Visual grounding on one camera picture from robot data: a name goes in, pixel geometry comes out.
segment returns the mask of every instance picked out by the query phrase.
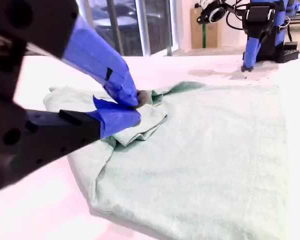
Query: black bracket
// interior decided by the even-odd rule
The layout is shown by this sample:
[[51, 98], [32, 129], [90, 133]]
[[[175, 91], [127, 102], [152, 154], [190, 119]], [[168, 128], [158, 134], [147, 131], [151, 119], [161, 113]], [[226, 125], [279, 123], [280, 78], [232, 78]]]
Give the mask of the black bracket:
[[84, 112], [0, 108], [0, 189], [100, 139], [100, 122]]

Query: cardboard box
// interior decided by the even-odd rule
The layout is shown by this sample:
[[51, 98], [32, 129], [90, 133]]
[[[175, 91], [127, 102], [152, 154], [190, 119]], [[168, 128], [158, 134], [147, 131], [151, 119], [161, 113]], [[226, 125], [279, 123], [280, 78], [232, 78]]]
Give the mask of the cardboard box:
[[190, 10], [191, 46], [193, 49], [202, 49], [204, 47], [203, 26], [197, 23], [197, 18], [200, 17], [201, 12], [201, 7]]
[[[193, 49], [201, 49], [204, 46], [203, 26], [197, 23], [202, 8], [192, 8], [190, 12], [191, 21], [191, 45]], [[221, 21], [209, 23], [205, 25], [205, 47], [219, 48], [221, 47]]]

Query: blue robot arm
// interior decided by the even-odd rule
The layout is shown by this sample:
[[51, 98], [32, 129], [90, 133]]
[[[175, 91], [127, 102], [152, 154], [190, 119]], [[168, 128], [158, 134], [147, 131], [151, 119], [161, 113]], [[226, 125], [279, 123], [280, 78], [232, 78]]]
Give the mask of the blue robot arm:
[[[248, 35], [242, 71], [253, 70], [258, 60], [285, 62], [284, 40], [289, 24], [285, 20], [286, 16], [294, 16], [298, 7], [297, 0], [251, 1], [242, 17], [242, 26]], [[292, 54], [298, 57], [299, 51], [293, 50]]]
[[236, 9], [226, 0], [214, 0], [202, 10], [197, 22], [215, 23], [227, 12], [236, 14], [238, 19], [242, 16], [242, 30], [247, 34], [242, 71], [252, 71], [258, 61], [285, 63], [298, 58], [297, 43], [284, 43], [290, 23], [286, 17], [296, 14], [299, 8], [297, 0], [250, 0], [249, 4], [242, 6], [246, 9]]
[[76, 20], [62, 61], [90, 75], [118, 104], [139, 105], [126, 61], [81, 16]]

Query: black cable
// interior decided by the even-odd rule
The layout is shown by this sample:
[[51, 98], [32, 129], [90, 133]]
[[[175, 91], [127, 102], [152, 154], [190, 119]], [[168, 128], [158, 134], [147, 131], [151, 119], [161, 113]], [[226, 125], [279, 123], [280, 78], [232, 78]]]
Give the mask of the black cable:
[[238, 15], [237, 15], [237, 13], [236, 13], [236, 10], [238, 9], [238, 3], [240, 3], [242, 0], [236, 0], [235, 1], [235, 4], [234, 5], [232, 5], [232, 6], [234, 6], [234, 8], [233, 8], [233, 10], [234, 10], [234, 15], [235, 15], [235, 17], [237, 18], [237, 19], [239, 19], [240, 21], [242, 21], [242, 18], [240, 18], [240, 17], [238, 17]]
[[[246, 5], [248, 5], [248, 3], [246, 3], [246, 4], [241, 4], [241, 5], [238, 5], [238, 6], [236, 6], [236, 9], [238, 9], [238, 8], [240, 8], [240, 7], [243, 7], [243, 6], [246, 6]], [[235, 26], [232, 26], [230, 23], [229, 23], [229, 15], [230, 15], [230, 13], [231, 12], [229, 12], [228, 11], [228, 13], [227, 13], [227, 15], [226, 15], [226, 17], [225, 17], [225, 22], [226, 22], [226, 24], [230, 27], [230, 28], [232, 28], [232, 29], [234, 29], [234, 30], [243, 30], [242, 28], [238, 28], [238, 27], [235, 27]]]
[[229, 15], [230, 15], [230, 12], [228, 12], [228, 14], [227, 14], [226, 17], [225, 17], [225, 22], [226, 22], [226, 24], [227, 24], [230, 28], [232, 28], [232, 29], [234, 29], [234, 30], [243, 30], [242, 28], [238, 28], [238, 27], [232, 26], [232, 25], [229, 23]]
[[290, 32], [290, 24], [287, 26], [287, 32], [288, 32], [288, 37], [290, 42], [292, 42], [292, 36], [291, 36], [291, 32]]

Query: floor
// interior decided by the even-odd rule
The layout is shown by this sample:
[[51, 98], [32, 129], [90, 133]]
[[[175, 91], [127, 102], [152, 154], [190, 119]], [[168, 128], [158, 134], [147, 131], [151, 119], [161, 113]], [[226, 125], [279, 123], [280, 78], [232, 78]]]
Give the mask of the floor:
[[[292, 40], [298, 42], [298, 49], [300, 50], [300, 24], [294, 24], [290, 27]], [[285, 38], [286, 42], [289, 42], [288, 35]], [[230, 48], [230, 47], [220, 47], [220, 48], [202, 48], [202, 49], [192, 49], [190, 51], [178, 51], [175, 52], [174, 56], [208, 56], [208, 55], [240, 55], [245, 51], [245, 46]]]

